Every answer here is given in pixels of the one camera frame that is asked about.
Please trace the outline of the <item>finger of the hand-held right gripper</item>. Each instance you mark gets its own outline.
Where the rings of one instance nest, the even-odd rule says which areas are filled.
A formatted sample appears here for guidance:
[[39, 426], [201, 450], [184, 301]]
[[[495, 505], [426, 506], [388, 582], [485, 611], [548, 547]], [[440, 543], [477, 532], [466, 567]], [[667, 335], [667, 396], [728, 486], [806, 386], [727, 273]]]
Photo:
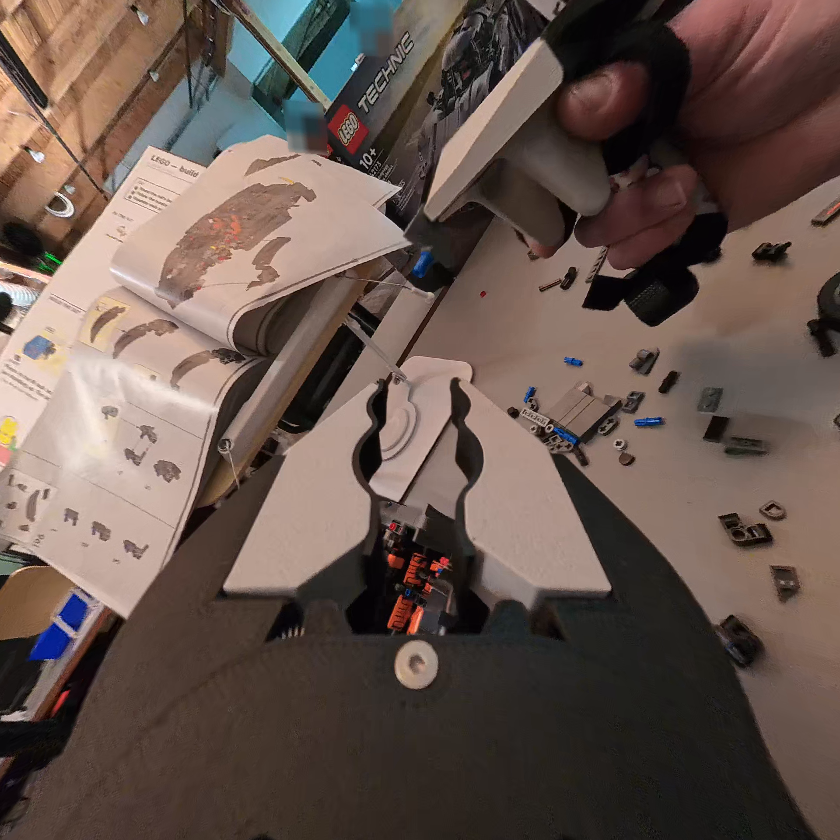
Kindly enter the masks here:
[[468, 255], [468, 226], [458, 215], [478, 206], [536, 245], [566, 237], [566, 196], [557, 126], [550, 99], [563, 69], [545, 38], [537, 38], [446, 141], [423, 202], [406, 227], [413, 245], [434, 264], [417, 284], [428, 291], [452, 281]]

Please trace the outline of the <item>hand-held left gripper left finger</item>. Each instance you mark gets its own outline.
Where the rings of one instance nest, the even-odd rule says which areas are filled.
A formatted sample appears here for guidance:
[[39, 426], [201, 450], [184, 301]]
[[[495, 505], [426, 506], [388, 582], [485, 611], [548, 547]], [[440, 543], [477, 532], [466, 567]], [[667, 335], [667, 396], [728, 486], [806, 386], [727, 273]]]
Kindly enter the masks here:
[[225, 583], [226, 595], [354, 601], [380, 528], [387, 384], [367, 385], [283, 459]]

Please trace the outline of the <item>scattered loose lego pieces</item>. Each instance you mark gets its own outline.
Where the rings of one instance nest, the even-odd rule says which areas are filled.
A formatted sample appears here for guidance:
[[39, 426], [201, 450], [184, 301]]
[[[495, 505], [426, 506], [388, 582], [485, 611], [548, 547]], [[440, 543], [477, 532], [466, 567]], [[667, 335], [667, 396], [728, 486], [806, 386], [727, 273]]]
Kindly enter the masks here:
[[729, 236], [699, 266], [700, 294], [649, 329], [587, 311], [583, 284], [541, 291], [536, 266], [492, 236], [476, 350], [503, 406], [529, 385], [548, 412], [573, 383], [641, 392], [632, 416], [584, 447], [586, 474], [765, 649], [838, 641], [838, 355], [821, 356], [818, 291], [838, 272], [838, 220], [812, 218], [829, 185]]

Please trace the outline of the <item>lego instruction booklet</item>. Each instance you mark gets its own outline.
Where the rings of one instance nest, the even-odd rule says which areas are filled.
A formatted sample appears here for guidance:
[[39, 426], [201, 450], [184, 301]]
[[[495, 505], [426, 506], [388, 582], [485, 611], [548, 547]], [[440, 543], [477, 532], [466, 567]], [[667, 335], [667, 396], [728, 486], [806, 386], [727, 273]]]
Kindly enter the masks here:
[[2, 351], [2, 538], [163, 560], [218, 440], [326, 280], [402, 250], [399, 187], [274, 136], [149, 149]]

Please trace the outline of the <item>black lego tyre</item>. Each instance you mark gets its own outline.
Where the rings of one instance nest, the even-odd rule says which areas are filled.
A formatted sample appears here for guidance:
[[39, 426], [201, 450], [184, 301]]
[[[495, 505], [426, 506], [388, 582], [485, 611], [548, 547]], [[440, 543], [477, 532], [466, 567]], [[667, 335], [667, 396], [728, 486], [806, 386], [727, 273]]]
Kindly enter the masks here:
[[806, 327], [815, 345], [824, 358], [831, 358], [837, 353], [833, 335], [839, 335], [839, 273], [831, 276], [816, 296], [816, 318], [807, 322]]
[[657, 327], [696, 298], [699, 284], [683, 266], [646, 266], [624, 281], [624, 303], [641, 323]]

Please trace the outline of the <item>white book stand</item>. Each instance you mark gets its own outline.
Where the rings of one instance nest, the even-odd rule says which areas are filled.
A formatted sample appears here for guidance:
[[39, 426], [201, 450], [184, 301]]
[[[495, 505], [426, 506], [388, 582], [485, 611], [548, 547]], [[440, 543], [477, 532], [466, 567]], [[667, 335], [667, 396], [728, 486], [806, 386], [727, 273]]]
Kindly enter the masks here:
[[[216, 467], [196, 508], [210, 506], [234, 488], [255, 458], [291, 400], [327, 348], [351, 310], [351, 293], [361, 291], [363, 278], [327, 279], [304, 319], [272, 361], [254, 393], [219, 439], [224, 465]], [[388, 385], [386, 421], [380, 432], [382, 465], [371, 487], [379, 497], [399, 502], [435, 446], [452, 413], [452, 379], [471, 382], [466, 362], [414, 356], [397, 364], [395, 352], [364, 332], [361, 341], [392, 374]]]

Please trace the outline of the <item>lego set box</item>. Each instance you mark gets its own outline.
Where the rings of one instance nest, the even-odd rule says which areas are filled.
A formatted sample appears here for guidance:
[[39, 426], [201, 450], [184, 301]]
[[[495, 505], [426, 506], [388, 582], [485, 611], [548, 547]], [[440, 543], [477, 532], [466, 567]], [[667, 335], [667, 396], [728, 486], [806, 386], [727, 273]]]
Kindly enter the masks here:
[[400, 3], [393, 46], [361, 60], [327, 117], [334, 157], [400, 188], [385, 202], [399, 228], [424, 203], [447, 141], [563, 5]]

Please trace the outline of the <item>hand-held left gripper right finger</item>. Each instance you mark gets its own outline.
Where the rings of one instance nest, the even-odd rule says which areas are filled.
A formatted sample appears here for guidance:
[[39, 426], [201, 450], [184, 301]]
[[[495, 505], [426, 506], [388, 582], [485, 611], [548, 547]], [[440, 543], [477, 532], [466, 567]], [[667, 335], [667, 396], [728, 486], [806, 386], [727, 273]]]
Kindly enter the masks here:
[[455, 508], [469, 587], [489, 608], [547, 599], [603, 599], [612, 586], [553, 457], [465, 380], [449, 386], [465, 478]]

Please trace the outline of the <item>person's right hand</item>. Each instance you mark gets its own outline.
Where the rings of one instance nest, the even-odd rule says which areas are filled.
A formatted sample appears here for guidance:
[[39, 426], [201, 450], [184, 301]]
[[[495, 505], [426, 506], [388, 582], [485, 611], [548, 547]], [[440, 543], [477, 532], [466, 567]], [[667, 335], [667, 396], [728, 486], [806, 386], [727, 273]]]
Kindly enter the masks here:
[[838, 1], [692, 2], [669, 26], [691, 62], [676, 125], [686, 162], [614, 194], [574, 231], [617, 270], [687, 232], [700, 183], [734, 232], [839, 173]]

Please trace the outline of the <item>lego car model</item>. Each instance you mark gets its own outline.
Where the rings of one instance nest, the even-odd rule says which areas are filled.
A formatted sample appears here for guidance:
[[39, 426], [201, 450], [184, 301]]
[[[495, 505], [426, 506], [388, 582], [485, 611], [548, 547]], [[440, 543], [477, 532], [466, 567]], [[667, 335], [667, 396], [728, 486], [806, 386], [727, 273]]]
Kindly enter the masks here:
[[455, 521], [433, 506], [382, 500], [381, 526], [364, 559], [364, 588], [346, 611], [355, 634], [479, 634], [489, 608], [469, 587], [472, 559]]

